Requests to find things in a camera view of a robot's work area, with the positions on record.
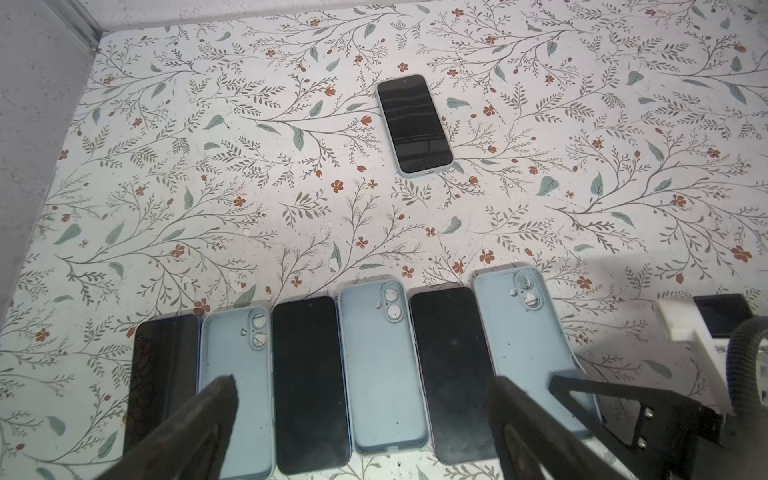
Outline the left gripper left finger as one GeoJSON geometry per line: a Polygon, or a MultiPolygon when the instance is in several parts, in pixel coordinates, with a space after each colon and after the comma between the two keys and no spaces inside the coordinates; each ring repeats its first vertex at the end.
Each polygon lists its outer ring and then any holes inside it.
{"type": "Polygon", "coordinates": [[[238,405],[234,377],[217,377],[100,478],[218,479],[238,405]]]}

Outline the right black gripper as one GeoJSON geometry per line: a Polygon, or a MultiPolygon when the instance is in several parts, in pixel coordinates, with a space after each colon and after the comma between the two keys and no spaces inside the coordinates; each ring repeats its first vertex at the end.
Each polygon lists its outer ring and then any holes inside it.
{"type": "Polygon", "coordinates": [[[767,407],[738,402],[719,415],[696,402],[665,406],[668,391],[553,375],[549,392],[610,450],[632,450],[638,479],[765,479],[767,407]],[[638,403],[630,442],[602,420],[601,397],[638,403]]]}

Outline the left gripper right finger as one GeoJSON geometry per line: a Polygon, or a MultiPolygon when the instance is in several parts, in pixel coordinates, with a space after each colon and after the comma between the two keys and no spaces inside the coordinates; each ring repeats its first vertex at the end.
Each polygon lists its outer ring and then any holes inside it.
{"type": "Polygon", "coordinates": [[[506,479],[623,477],[506,377],[489,381],[487,413],[506,479]]]}

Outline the black phone removed from case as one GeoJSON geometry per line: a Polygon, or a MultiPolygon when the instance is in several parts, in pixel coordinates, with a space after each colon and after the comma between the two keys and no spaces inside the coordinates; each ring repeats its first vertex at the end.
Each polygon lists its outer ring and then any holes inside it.
{"type": "Polygon", "coordinates": [[[150,320],[136,330],[123,451],[141,443],[196,395],[200,321],[150,320]]]}

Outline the light blue phone case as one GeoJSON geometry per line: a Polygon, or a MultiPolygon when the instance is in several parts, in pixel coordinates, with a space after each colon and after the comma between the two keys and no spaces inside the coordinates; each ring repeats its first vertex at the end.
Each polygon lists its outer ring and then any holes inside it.
{"type": "Polygon", "coordinates": [[[220,311],[202,323],[198,388],[235,380],[238,406],[222,479],[268,479],[275,468],[270,312],[261,305],[220,311]]]}
{"type": "Polygon", "coordinates": [[[429,423],[402,284],[349,285],[338,307],[355,450],[372,456],[423,447],[429,423]]]}
{"type": "Polygon", "coordinates": [[[580,439],[588,429],[551,394],[551,378],[578,379],[575,360],[546,283],[533,267],[484,271],[473,280],[494,372],[510,379],[580,439]]]}

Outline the black phone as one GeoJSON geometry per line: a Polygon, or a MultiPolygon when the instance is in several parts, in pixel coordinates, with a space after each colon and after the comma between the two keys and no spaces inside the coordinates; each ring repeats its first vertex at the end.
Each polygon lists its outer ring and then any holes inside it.
{"type": "Polygon", "coordinates": [[[457,465],[494,458],[487,414],[494,372],[474,293],[421,292],[410,309],[437,459],[457,465]]]}
{"type": "Polygon", "coordinates": [[[272,340],[278,469],[296,475],[346,465],[352,447],[334,299],[277,305],[272,340]]]}

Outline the black smartphone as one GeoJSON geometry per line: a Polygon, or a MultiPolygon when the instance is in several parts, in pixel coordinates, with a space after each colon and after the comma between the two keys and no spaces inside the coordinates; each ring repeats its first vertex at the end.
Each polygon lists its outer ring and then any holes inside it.
{"type": "Polygon", "coordinates": [[[454,155],[422,75],[380,82],[376,94],[394,153],[405,178],[448,169],[454,155]]]}

